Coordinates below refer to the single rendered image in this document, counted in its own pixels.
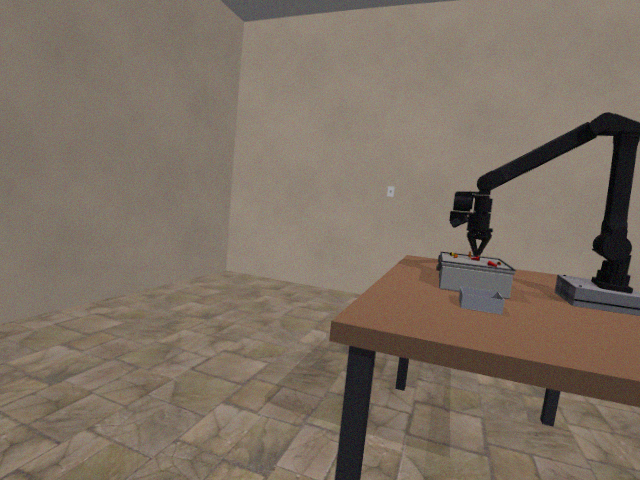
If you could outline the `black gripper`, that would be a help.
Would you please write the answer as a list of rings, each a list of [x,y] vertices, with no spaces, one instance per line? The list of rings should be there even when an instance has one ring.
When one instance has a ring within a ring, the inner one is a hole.
[[[488,244],[488,242],[492,237],[491,230],[493,232],[493,229],[485,229],[485,228],[489,228],[491,213],[484,213],[484,215],[482,215],[482,212],[474,212],[474,213],[480,213],[478,228],[467,227],[467,231],[469,231],[467,232],[467,238],[469,240],[473,255],[480,256],[482,251],[484,250],[484,248],[486,247],[486,245]],[[482,240],[478,249],[477,249],[476,239]]]

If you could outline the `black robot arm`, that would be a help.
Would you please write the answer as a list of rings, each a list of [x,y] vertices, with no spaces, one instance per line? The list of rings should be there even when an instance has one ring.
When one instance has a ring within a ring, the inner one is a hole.
[[[613,155],[605,214],[601,234],[594,239],[594,249],[592,249],[606,260],[602,262],[601,270],[597,270],[597,275],[592,277],[591,282],[601,289],[632,294],[633,288],[628,286],[631,276],[627,274],[632,256],[630,255],[632,245],[627,239],[628,230],[626,229],[628,227],[627,218],[636,153],[640,140],[640,122],[612,114],[603,113],[595,118],[595,121],[586,122],[482,175],[477,181],[479,192],[456,192],[453,211],[450,211],[449,219],[452,227],[455,228],[468,222],[467,227],[478,228],[480,213],[470,213],[473,197],[475,198],[474,211],[482,212],[482,215],[491,213],[493,199],[487,195],[490,195],[492,189],[595,139],[597,136],[613,136]]]

